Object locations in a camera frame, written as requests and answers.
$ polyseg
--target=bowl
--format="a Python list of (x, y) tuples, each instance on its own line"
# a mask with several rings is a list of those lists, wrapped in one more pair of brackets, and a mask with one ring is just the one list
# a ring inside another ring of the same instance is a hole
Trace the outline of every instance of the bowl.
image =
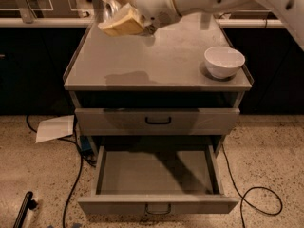
[(210, 47), (204, 56), (207, 70), (217, 79), (234, 76), (245, 63), (245, 57), (230, 47)]

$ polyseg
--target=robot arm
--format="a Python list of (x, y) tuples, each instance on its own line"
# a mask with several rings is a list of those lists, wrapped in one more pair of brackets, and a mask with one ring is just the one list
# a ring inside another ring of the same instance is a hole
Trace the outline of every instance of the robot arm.
[(177, 23), (183, 15), (197, 12), (234, 11), (256, 1), (271, 10), (304, 50), (304, 0), (104, 0), (110, 17), (100, 28), (110, 35), (139, 34), (144, 28)]

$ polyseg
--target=terrazzo floor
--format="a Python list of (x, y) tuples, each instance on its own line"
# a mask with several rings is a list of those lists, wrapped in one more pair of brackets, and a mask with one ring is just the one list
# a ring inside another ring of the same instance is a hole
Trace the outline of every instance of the terrazzo floor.
[[(37, 127), (51, 116), (31, 116)], [(240, 116), (225, 140), (225, 150), (239, 191), (265, 186), (277, 192), (283, 211), (261, 215), (244, 204), (246, 227), (304, 227), (304, 116)], [(236, 197), (222, 151), (217, 157), (225, 195)], [(13, 227), (24, 195), (32, 191), (38, 207), (28, 211), (24, 227), (62, 227), (62, 215), (80, 158), (73, 144), (35, 143), (25, 116), (0, 116), (0, 227)], [(94, 169), (85, 163), (66, 213), (66, 227), (242, 227), (239, 204), (228, 215), (86, 216), (77, 203), (89, 195)], [(269, 212), (278, 201), (257, 190), (248, 200)]]

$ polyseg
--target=drawer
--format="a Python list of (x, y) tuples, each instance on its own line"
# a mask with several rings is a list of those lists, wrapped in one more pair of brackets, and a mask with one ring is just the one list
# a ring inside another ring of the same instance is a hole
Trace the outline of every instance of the drawer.
[(238, 120), (236, 108), (102, 109), (75, 111), (84, 135), (224, 135)]
[(86, 214), (227, 214), (238, 204), (224, 195), (212, 145), (140, 146), (100, 148), (91, 196), (78, 199)]

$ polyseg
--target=white sheet of paper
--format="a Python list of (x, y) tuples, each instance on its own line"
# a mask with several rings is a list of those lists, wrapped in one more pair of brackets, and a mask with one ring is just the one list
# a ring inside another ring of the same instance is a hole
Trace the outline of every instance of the white sheet of paper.
[(50, 141), (73, 133), (74, 115), (41, 121), (38, 125), (36, 143)]

